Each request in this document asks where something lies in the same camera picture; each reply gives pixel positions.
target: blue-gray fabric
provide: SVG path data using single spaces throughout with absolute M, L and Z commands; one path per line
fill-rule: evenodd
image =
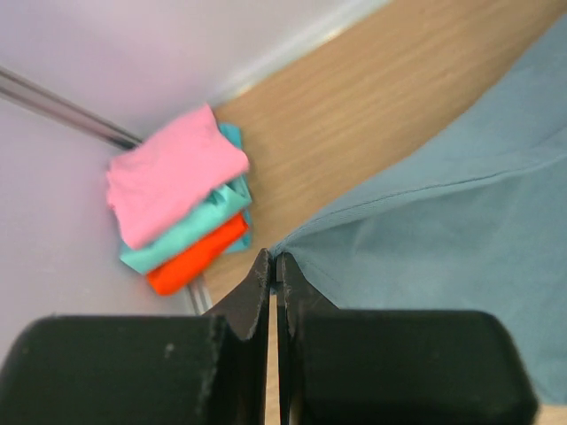
M 422 149 L 272 248 L 336 305 L 475 309 L 567 403 L 567 18 Z

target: white surface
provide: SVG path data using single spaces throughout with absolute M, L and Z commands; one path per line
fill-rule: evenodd
M 0 66 L 147 136 L 385 0 L 4 0 Z
M 105 169 L 118 151 L 0 99 L 0 361 L 54 313 L 192 313 L 118 261 Z

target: wooden surface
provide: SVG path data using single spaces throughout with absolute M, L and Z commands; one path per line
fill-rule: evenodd
M 563 12 L 567 0 L 395 0 L 218 108 L 244 130 L 254 239 L 206 272 L 213 301 L 259 248 L 466 111 Z M 272 325 L 268 425 L 279 423 Z M 567 408 L 542 409 L 539 424 L 565 423 Z

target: orange cloth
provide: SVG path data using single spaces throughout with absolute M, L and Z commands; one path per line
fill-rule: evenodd
M 181 254 L 148 273 L 148 282 L 160 295 L 173 294 L 197 277 L 247 231 L 248 224 L 240 212 Z

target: stack of folded cloths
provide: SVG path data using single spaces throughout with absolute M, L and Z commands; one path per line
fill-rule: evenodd
M 106 199 L 118 219 L 120 259 L 170 295 L 222 253 L 246 249 L 248 166 L 240 130 L 217 126 L 208 105 L 114 158 Z

